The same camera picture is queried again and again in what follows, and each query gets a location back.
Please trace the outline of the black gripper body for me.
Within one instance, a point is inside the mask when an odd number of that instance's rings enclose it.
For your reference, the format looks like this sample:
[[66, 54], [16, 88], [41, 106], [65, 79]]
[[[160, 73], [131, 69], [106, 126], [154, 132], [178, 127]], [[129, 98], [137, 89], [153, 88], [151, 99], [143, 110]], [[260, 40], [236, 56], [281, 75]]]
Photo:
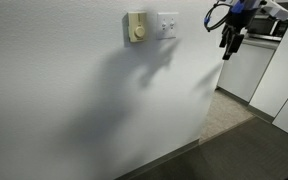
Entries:
[[239, 34], [244, 27], [247, 27], [256, 14], [256, 9], [242, 10], [240, 13], [229, 11], [226, 14], [224, 32]]

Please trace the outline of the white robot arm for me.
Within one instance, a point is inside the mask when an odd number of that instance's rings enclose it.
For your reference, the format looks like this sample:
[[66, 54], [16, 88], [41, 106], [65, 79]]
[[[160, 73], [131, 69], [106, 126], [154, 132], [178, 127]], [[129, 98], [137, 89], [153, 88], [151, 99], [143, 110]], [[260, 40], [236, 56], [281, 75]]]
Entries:
[[275, 0], [219, 0], [221, 5], [228, 5], [229, 10], [225, 15], [225, 26], [222, 31], [220, 47], [225, 48], [223, 60], [229, 60], [233, 53], [237, 53], [244, 39], [241, 33], [256, 15], [262, 11], [269, 16], [285, 21], [288, 19], [288, 10]]

